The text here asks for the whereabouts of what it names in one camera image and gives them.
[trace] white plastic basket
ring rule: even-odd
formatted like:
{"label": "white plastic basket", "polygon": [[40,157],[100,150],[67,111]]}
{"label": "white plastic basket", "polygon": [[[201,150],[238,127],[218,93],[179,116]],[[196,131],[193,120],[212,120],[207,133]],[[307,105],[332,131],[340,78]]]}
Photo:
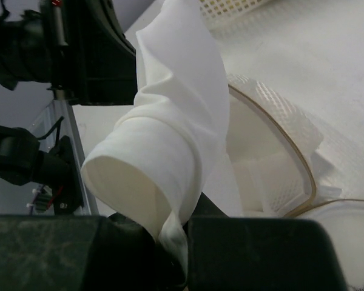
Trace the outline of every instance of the white plastic basket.
{"label": "white plastic basket", "polygon": [[271,0],[200,0],[201,14],[208,29],[223,25]]}

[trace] red wire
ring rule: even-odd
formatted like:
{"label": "red wire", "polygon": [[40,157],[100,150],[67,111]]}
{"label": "red wire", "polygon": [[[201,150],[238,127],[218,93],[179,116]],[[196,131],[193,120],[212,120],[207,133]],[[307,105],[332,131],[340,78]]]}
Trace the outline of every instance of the red wire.
{"label": "red wire", "polygon": [[53,204],[55,198],[57,198],[60,194],[62,194],[62,190],[63,190],[63,186],[61,186],[58,190],[58,193],[53,197],[51,198],[51,200],[49,201],[49,203],[47,204],[47,209],[50,208],[51,204]]}

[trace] white mesh container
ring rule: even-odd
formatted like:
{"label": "white mesh container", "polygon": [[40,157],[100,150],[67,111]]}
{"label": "white mesh container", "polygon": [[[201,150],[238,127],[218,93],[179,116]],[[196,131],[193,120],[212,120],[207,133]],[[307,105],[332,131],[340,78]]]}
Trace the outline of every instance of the white mesh container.
{"label": "white mesh container", "polygon": [[[240,75],[227,78],[231,94],[227,143],[231,160],[242,159],[245,165],[238,181],[242,202],[243,196],[258,194],[263,211],[272,216],[310,206],[317,196],[310,156],[322,134],[302,110],[263,83]],[[229,148],[234,145],[239,149]]]}
{"label": "white mesh container", "polygon": [[199,0],[208,29],[223,25],[271,0]]}

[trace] black mount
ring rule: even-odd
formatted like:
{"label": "black mount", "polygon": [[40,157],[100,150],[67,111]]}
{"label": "black mount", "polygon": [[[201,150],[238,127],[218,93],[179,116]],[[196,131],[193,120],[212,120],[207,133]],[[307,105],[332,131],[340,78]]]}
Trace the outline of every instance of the black mount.
{"label": "black mount", "polygon": [[0,126],[0,178],[23,186],[36,182],[49,186],[56,215],[71,214],[83,204],[79,173],[68,136],[47,153],[26,129]]}

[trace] fabric fold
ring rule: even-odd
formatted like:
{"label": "fabric fold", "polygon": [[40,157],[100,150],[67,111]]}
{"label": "fabric fold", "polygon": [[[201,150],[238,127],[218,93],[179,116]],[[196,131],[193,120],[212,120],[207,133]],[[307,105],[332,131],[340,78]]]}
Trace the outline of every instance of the fabric fold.
{"label": "fabric fold", "polygon": [[227,158],[226,73],[196,0],[165,1],[136,35],[134,108],[90,153],[82,174],[95,196],[144,226],[187,272],[181,224]]}

